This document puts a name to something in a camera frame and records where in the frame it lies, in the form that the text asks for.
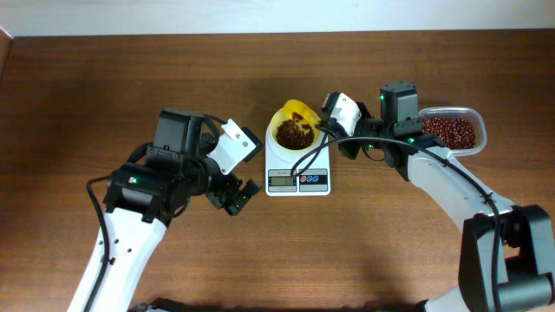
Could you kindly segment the clear plastic bean container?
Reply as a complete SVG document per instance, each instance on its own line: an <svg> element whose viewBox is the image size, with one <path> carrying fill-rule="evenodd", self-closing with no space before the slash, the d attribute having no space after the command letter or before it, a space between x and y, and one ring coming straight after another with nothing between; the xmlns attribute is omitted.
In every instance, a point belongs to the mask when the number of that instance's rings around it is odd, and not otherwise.
<svg viewBox="0 0 555 312"><path fill-rule="evenodd" d="M473 132L475 135L474 147L454 149L452 148L453 154L459 157L465 157L470 155L475 155L480 153L486 146L487 134L485 123L479 114L473 108L470 107L429 107L424 108L419 112L422 118L451 118L451 119L463 119L470 123L473 127Z"/></svg>

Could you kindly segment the yellow plastic bowl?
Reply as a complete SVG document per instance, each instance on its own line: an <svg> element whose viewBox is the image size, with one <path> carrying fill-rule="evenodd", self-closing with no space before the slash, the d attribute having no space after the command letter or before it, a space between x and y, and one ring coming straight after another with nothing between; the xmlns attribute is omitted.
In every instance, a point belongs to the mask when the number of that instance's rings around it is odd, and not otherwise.
<svg viewBox="0 0 555 312"><path fill-rule="evenodd" d="M274 141L275 143L277 143L277 141L276 141L277 128L278 128L284 121L286 121L286 120L287 120L287 119L286 119L286 117L284 116L284 113L283 113L283 109L282 109L282 108L281 108L280 110L278 110L278 111L274 114L274 116L273 116L272 119L271 119L271 124L270 124L271 141ZM313 131L314 131L314 134L315 134L315 139L314 139L312 145L309 146L309 147L307 147L307 148L305 148L305 149L302 149L302 150L290 150L290 149L286 149L286 148L280 146L278 143L277 143L277 146L278 146L278 147L281 147L281 148L283 148L283 149L285 149L285 150L288 150L288 151L304 151L304 150L308 150L310 147L314 147L317 143L319 143L320 140L321 140L321 138L323 137L323 133L322 133L320 130L318 130L318 129L313 129Z"/></svg>

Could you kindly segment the white digital kitchen scale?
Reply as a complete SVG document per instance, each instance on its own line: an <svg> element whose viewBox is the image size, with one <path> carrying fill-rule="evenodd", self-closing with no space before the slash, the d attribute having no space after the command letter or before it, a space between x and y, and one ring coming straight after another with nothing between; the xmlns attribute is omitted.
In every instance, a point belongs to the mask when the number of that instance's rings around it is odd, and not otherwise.
<svg viewBox="0 0 555 312"><path fill-rule="evenodd" d="M268 126L265 135L265 192L271 197L326 196L331 191L330 153L325 147L315 158L310 156L291 171L308 152L322 143L319 134L304 150L288 150L274 137L276 127Z"/></svg>

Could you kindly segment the red beans in container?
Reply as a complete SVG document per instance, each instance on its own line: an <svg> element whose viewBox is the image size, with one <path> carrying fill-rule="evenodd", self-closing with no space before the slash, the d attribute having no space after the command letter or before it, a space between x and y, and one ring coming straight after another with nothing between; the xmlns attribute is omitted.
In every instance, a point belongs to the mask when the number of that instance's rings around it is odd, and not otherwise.
<svg viewBox="0 0 555 312"><path fill-rule="evenodd" d="M452 150L474 148L476 136L473 125L458 118L425 118L422 130L443 140Z"/></svg>

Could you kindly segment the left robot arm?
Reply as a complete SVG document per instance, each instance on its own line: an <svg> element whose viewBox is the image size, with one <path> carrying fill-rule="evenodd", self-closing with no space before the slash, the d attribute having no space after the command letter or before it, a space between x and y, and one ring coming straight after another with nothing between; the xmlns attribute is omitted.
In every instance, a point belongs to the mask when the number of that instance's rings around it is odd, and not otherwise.
<svg viewBox="0 0 555 312"><path fill-rule="evenodd" d="M192 198L238 215L261 189L233 174L261 150L261 140L233 120L165 108L153 141L103 177L103 200L86 184L100 229L71 311L125 311L157 245Z"/></svg>

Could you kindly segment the yellow plastic scoop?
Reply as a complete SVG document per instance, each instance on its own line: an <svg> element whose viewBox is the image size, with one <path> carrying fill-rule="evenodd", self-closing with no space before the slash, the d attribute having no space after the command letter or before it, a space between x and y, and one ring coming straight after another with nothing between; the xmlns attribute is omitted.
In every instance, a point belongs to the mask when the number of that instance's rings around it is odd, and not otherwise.
<svg viewBox="0 0 555 312"><path fill-rule="evenodd" d="M317 114L299 100L288 100L284 104L283 113L287 120L292 120L302 130L317 129L318 127L319 117Z"/></svg>

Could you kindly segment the red beans in bowl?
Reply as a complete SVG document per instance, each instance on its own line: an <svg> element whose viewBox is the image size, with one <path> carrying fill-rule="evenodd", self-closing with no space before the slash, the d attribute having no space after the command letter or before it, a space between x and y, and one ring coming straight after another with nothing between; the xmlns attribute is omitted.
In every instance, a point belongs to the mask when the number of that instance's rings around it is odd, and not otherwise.
<svg viewBox="0 0 555 312"><path fill-rule="evenodd" d="M302 150L312 145L315 134L311 125L301 125L294 120L284 121L276 133L277 143L290 150Z"/></svg>

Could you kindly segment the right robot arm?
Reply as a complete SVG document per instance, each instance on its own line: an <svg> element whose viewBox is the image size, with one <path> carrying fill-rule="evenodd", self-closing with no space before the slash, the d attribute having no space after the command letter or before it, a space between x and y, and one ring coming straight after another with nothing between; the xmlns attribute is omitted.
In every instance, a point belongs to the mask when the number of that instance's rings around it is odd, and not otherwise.
<svg viewBox="0 0 555 312"><path fill-rule="evenodd" d="M320 126L350 159L360 150L382 150L386 164L430 196L461 231L457 286L418 303L417 310L528 311L552 305L554 239L547 211L494 192L442 139L424 133L413 83L383 85L380 103L375 119L361 102L330 93Z"/></svg>

